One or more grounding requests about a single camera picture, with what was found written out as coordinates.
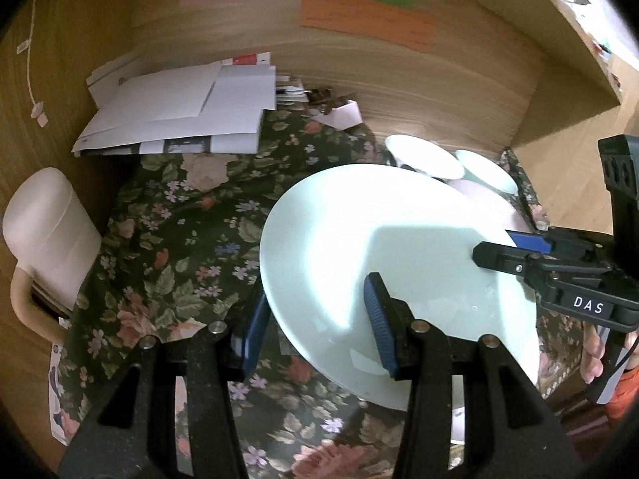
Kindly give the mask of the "person's right hand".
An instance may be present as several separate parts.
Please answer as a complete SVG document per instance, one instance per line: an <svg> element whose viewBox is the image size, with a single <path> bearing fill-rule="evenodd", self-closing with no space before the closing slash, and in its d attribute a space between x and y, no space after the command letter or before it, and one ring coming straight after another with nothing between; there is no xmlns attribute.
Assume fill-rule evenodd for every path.
<svg viewBox="0 0 639 479"><path fill-rule="evenodd" d="M630 332L626 335L624 347L629 350L629 358L626 370L633 371L638 366L638 332ZM583 328L583 353L581 354L581 366L579 373L586 384L590 384L595 378L601 376L603 363L601 361L605 353L605 344L597 332L597 328L590 323L585 323Z"/></svg>

